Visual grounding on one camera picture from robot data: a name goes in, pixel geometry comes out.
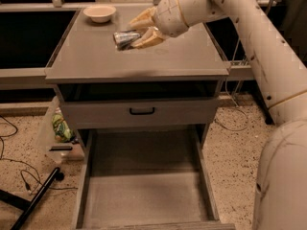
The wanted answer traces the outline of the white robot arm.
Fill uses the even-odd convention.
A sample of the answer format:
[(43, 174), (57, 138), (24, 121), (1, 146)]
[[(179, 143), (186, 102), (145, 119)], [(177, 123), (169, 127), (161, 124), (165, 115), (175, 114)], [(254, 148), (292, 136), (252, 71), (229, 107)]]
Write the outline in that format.
[(201, 22), (230, 18), (277, 129), (263, 147), (252, 230), (307, 230), (307, 68), (256, 0), (161, 0), (129, 23), (157, 45)]

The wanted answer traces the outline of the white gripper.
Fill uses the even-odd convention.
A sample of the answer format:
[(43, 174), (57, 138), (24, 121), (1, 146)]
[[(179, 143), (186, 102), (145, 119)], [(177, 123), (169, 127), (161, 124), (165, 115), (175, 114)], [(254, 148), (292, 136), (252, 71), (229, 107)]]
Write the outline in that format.
[(148, 30), (130, 45), (133, 49), (144, 49), (164, 42), (168, 36), (177, 37), (186, 33), (189, 27), (182, 18), (178, 0), (161, 0), (156, 7), (140, 12), (130, 22), (131, 29)]

